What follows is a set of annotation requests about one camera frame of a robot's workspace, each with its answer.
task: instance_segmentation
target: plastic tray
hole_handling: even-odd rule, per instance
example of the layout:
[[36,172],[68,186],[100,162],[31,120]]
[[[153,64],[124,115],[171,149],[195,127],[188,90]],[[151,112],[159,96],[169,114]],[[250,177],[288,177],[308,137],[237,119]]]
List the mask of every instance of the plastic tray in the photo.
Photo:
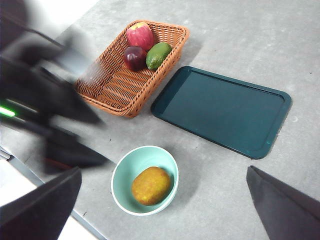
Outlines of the plastic tray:
[[151,106],[156,117],[252,159],[265,157],[290,96],[190,66],[180,68]]

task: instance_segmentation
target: red apple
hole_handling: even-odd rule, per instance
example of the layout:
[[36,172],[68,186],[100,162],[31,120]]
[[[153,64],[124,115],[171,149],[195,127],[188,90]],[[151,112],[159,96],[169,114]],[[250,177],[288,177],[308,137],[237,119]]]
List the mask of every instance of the red apple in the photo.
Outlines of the red apple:
[[126,39],[130,46],[139,46],[148,51],[154,45],[154,36],[147,23],[141,21],[129,27],[126,31]]
[[133,71],[139,71],[147,67],[146,57],[146,51],[140,46],[128,46],[123,54],[126,67]]

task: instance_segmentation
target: wicker basket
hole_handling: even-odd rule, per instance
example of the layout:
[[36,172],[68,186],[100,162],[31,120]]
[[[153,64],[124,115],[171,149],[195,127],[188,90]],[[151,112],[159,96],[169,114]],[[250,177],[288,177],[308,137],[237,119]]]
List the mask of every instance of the wicker basket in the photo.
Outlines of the wicker basket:
[[[147,68],[134,72],[126,68],[123,54],[128,47],[126,31],[145,22],[152,30],[154,44],[166,42],[172,51],[156,71]],[[75,82],[76,91],[90,104],[106,112],[133,118],[180,58],[189,37],[183,26],[148,20],[131,22]]]

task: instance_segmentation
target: bowl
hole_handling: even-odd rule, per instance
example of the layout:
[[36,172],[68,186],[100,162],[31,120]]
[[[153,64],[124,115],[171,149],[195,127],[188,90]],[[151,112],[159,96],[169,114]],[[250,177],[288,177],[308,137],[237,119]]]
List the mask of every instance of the bowl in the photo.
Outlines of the bowl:
[[[142,171],[153,166],[168,173],[171,186],[161,202],[142,205],[132,195],[132,182]],[[169,152],[158,146],[141,146],[128,152],[116,165],[111,179],[111,192],[115,203],[123,211],[135,216],[147,216],[162,211],[171,203],[176,195],[178,182],[178,166]]]

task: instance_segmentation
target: mango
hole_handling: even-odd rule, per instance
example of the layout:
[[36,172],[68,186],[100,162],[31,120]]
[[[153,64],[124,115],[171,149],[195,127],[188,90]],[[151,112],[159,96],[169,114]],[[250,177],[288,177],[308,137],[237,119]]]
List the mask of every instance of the mango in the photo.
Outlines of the mango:
[[163,200],[168,194],[170,185],[168,173],[160,167],[151,166],[133,180],[131,192],[139,203],[149,206]]

